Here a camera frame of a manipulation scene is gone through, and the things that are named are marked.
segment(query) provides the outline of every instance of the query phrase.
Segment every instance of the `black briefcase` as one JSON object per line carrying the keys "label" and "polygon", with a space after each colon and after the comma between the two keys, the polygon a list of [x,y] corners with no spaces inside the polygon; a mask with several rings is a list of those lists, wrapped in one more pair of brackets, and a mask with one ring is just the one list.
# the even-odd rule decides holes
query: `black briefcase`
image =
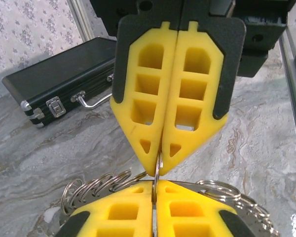
{"label": "black briefcase", "polygon": [[111,86],[116,41],[95,38],[28,68],[2,82],[36,127],[61,118]]}

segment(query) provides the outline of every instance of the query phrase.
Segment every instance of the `marble surface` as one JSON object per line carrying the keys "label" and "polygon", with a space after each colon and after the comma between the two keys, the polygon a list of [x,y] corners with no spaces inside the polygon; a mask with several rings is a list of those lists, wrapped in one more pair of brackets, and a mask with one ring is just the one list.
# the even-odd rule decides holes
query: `marble surface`
{"label": "marble surface", "polygon": [[[53,236],[70,180],[129,168],[143,171],[108,103],[37,129],[0,98],[0,237]],[[296,237],[296,129],[278,45],[256,77],[237,79],[224,129],[163,178],[235,185]]]}

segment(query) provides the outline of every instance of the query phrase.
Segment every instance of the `metal key ring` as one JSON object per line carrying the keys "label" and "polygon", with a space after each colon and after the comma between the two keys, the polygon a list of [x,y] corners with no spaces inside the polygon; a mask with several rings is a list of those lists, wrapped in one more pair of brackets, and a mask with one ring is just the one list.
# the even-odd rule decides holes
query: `metal key ring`
{"label": "metal key ring", "polygon": [[74,207],[74,199],[84,190],[85,187],[88,187],[90,184],[92,184],[96,180],[98,179],[92,179],[86,182],[85,184],[82,184],[80,187],[78,187],[77,190],[75,190],[75,192],[73,193],[72,198],[69,201],[69,206]]}
{"label": "metal key ring", "polygon": [[134,176],[131,179],[125,180],[122,183],[119,183],[118,185],[116,185],[113,189],[114,192],[119,191],[119,189],[123,189],[129,185],[131,185],[132,183],[138,182],[139,180],[141,180],[142,178],[145,178],[148,174],[146,172],[142,172],[136,176]]}
{"label": "metal key ring", "polygon": [[159,172],[160,169],[163,167],[163,162],[162,162],[162,152],[158,152],[157,155],[157,161],[156,161],[156,170],[154,174],[154,180],[152,183],[152,195],[151,195],[151,201],[153,204],[156,204],[157,202],[157,183],[159,181]]}
{"label": "metal key ring", "polygon": [[107,187],[109,187],[110,185],[116,183],[116,182],[124,182],[125,180],[127,180],[130,176],[132,176],[132,173],[130,170],[126,170],[114,177],[111,177],[108,181],[106,181],[105,183],[103,183],[99,188],[97,188],[94,192],[93,192],[93,196],[94,197],[99,197],[100,193]]}
{"label": "metal key ring", "polygon": [[269,219],[264,219],[261,221],[263,224],[269,226],[270,228],[273,228],[273,223]]}
{"label": "metal key ring", "polygon": [[245,194],[241,194],[240,199],[238,201],[235,201],[235,205],[240,208],[243,208],[243,207],[255,208],[258,206],[257,202],[253,198]]}
{"label": "metal key ring", "polygon": [[216,180],[199,180],[196,182],[199,185],[202,186],[209,186],[209,185],[215,185],[217,188],[210,187],[212,190],[216,190],[217,192],[222,192],[226,195],[217,195],[209,192],[204,192],[203,195],[213,198],[216,200],[224,201],[224,200],[233,200],[233,201],[238,201],[241,197],[240,191],[235,188],[234,186],[221,182],[221,181],[216,181]]}
{"label": "metal key ring", "polygon": [[253,209],[248,209],[248,211],[252,213],[252,215],[255,216],[256,218],[268,219],[270,217],[270,213],[260,205],[257,205]]}
{"label": "metal key ring", "polygon": [[109,188],[110,192],[115,193],[116,189],[118,188],[118,186],[120,185],[121,182],[124,182],[125,180],[127,180],[129,177],[132,176],[132,172],[128,169],[123,171],[122,173],[119,173],[118,175],[116,175],[113,180],[114,182],[112,182],[112,187]]}
{"label": "metal key ring", "polygon": [[109,181],[111,178],[113,177],[113,173],[107,173],[105,175],[102,175],[99,179],[95,180],[92,184],[90,184],[90,186],[88,186],[82,193],[79,201],[84,201],[85,197],[87,196],[87,194],[93,189],[95,188],[97,185],[99,185],[99,187],[101,187],[103,185],[103,181],[105,181],[107,179],[107,181]]}
{"label": "metal key ring", "polygon": [[265,229],[266,231],[269,231],[270,234],[272,234],[273,237],[279,237],[280,236],[280,232],[276,229],[274,229],[273,227],[269,227],[268,225],[261,223],[263,229]]}
{"label": "metal key ring", "polygon": [[70,213],[66,210],[66,207],[65,207],[65,201],[66,201],[67,194],[69,193],[70,188],[71,188],[72,186],[74,186],[74,183],[76,183],[76,182],[79,182],[79,183],[80,183],[80,185],[75,185],[75,186],[78,187],[78,188],[83,184],[83,182],[82,182],[81,179],[75,179],[75,180],[72,180],[71,182],[69,182],[69,183],[66,185],[65,190],[63,191],[63,194],[62,194],[62,198],[61,198],[61,210],[62,210],[62,212],[63,212],[65,215],[67,215],[67,216],[69,216]]}

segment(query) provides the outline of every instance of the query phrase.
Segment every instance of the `screw hole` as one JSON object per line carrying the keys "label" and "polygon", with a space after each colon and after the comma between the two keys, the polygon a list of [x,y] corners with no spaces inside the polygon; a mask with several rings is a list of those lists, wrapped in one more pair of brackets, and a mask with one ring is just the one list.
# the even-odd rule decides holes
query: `screw hole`
{"label": "screw hole", "polygon": [[117,8],[116,13],[120,18],[128,15],[128,12],[124,8]]}
{"label": "screw hole", "polygon": [[257,34],[252,37],[252,41],[253,42],[261,42],[263,40],[263,38],[264,38],[263,35]]}
{"label": "screw hole", "polygon": [[146,0],[146,1],[142,1],[140,4],[139,4],[139,9],[141,11],[149,11],[152,9],[152,2],[149,1],[149,0]]}

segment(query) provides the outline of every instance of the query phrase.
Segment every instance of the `briefcase handle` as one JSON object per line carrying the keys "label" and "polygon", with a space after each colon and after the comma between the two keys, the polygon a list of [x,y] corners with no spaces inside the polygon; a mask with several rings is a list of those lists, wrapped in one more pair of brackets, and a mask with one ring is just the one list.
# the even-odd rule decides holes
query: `briefcase handle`
{"label": "briefcase handle", "polygon": [[[107,77],[107,81],[111,82],[113,81],[113,74],[109,75]],[[84,100],[84,96],[85,96],[85,91],[82,90],[81,92],[73,95],[70,98],[71,102],[79,102],[81,106],[83,106],[84,108],[88,109],[88,110],[92,110],[95,109],[96,107],[100,106],[102,103],[108,101],[110,99],[110,97],[112,96],[112,93],[109,93],[103,97],[101,97],[99,100],[97,100],[94,104],[92,105],[88,105],[87,102]]]}

